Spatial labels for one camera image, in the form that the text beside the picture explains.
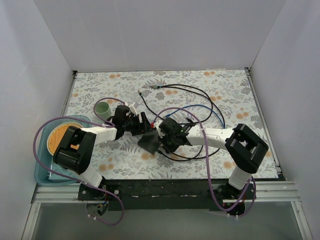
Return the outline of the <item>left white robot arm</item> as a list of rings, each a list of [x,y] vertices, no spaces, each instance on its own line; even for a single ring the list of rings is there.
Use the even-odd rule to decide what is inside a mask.
[[[118,140],[125,132],[130,132],[132,136],[145,134],[153,126],[144,112],[137,114],[132,106],[117,106],[109,119],[111,125],[68,127],[53,154],[55,164],[75,173],[81,182],[91,185],[89,194],[95,200],[103,199],[107,191],[101,184],[103,177],[91,165],[94,147]]]

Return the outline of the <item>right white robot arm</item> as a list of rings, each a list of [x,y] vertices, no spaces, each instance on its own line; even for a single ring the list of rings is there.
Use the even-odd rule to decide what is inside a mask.
[[[214,147],[227,151],[236,164],[226,186],[227,195],[237,199],[245,192],[244,186],[255,174],[269,146],[246,124],[239,123],[235,128],[204,128],[190,122],[184,126],[172,118],[157,121],[154,127],[163,149],[169,154],[180,146]]]

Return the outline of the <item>black network switch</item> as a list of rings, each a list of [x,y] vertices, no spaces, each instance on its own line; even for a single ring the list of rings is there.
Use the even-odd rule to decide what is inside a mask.
[[[159,134],[157,131],[146,132],[142,138],[138,141],[137,145],[147,151],[148,153],[154,155],[159,147],[161,142],[159,141]]]

